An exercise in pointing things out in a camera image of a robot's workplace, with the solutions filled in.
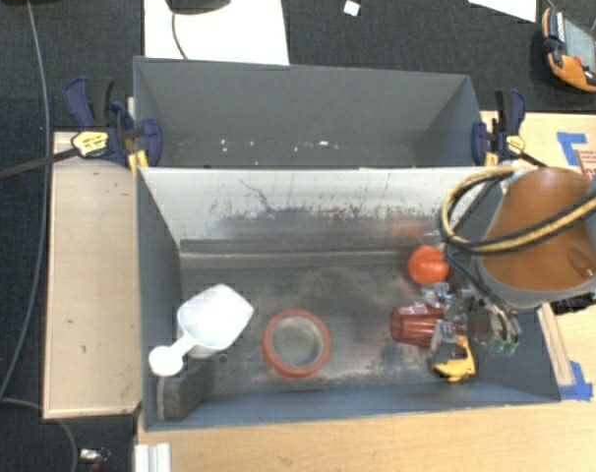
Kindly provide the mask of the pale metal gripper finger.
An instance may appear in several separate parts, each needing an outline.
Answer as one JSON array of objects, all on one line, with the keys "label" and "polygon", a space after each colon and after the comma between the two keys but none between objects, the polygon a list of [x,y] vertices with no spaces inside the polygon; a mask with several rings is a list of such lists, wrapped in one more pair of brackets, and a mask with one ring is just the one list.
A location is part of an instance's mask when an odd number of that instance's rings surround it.
[{"label": "pale metal gripper finger", "polygon": [[461,345],[461,339],[466,337],[467,327],[464,323],[438,320],[430,340],[430,361],[446,363],[465,359],[467,353]]},{"label": "pale metal gripper finger", "polygon": [[428,314],[454,314],[458,310],[458,295],[446,282],[422,285],[421,302]]}]

